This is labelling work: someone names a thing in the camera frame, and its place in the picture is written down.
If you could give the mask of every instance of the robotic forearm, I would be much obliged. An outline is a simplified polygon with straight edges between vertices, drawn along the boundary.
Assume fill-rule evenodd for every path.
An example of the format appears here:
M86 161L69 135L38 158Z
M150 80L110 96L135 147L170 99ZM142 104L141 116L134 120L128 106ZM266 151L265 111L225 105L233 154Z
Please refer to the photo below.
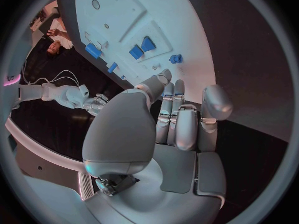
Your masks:
M97 97L90 98L89 91L85 85L60 86L56 87L52 83L40 85L19 85L19 92L16 96L14 109L19 107L23 101L42 99L43 101L56 100L60 105L76 109L87 110L90 114L96 116L107 103L108 98L102 94L96 94Z

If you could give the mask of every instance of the man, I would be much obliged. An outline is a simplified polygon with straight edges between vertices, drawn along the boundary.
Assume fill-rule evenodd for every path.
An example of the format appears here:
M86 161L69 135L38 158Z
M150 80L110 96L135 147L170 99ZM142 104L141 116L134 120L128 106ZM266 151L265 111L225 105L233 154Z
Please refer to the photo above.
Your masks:
M55 57L59 54L59 48L63 46L65 49L71 49L73 43L70 40L69 35L66 32L62 18L54 19L50 29L47 32L47 35L50 36L54 42L47 49L48 57Z

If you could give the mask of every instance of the black floor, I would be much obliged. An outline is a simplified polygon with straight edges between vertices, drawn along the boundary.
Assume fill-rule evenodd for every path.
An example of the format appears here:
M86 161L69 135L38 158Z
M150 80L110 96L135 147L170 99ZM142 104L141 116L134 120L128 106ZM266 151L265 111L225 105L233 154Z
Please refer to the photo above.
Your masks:
M65 50L56 60L45 60L47 45L47 40L41 40L29 56L25 73L28 80L40 77L52 79L66 69L77 76L80 84L88 87L91 96L103 93L111 99L123 90L75 49ZM74 85L68 79L61 79L55 84ZM159 109L160 101L151 109L155 119ZM11 117L25 133L42 145L82 160L83 140L94 118L85 110L72 110L56 101L35 100L21 103ZM286 147L286 142L259 131L231 121L219 122L217 152L226 172L227 199L216 224L231 220L254 201L275 173Z

